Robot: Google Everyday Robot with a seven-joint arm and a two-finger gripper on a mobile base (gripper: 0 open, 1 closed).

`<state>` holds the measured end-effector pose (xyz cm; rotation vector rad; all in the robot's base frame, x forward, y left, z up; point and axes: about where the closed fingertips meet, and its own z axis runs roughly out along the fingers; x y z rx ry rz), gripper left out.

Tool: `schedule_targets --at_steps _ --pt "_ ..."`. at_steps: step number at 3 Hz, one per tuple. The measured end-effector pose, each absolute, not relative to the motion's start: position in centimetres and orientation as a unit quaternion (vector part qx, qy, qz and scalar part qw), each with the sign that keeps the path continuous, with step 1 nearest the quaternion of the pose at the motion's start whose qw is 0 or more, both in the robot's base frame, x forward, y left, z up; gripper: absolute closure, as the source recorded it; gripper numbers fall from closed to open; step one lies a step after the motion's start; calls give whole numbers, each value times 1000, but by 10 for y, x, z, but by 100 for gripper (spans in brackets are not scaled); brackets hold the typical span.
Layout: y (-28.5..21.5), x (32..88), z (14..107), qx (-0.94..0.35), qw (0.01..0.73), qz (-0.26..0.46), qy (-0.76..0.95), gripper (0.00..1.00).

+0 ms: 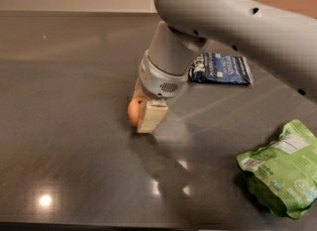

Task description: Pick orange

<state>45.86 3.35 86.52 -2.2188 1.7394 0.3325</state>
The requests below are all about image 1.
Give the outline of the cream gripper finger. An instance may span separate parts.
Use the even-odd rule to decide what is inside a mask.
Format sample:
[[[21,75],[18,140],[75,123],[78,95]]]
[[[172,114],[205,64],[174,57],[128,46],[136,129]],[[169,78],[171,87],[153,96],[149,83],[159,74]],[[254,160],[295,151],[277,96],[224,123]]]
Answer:
[[[152,133],[168,111],[164,99],[143,100],[141,103],[138,133]]]
[[[141,82],[140,82],[139,78],[137,78],[137,81],[135,84],[133,97],[134,98],[137,98],[137,97],[148,98],[148,96],[146,95],[146,93],[142,89]]]

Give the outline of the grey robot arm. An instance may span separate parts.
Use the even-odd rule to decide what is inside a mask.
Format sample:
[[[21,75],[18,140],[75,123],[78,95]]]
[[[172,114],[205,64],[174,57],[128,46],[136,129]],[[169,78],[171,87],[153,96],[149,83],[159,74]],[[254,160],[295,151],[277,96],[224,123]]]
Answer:
[[[135,126],[150,133],[179,94],[190,63],[216,41],[317,99],[317,21],[254,0],[154,0],[160,22],[139,66]]]

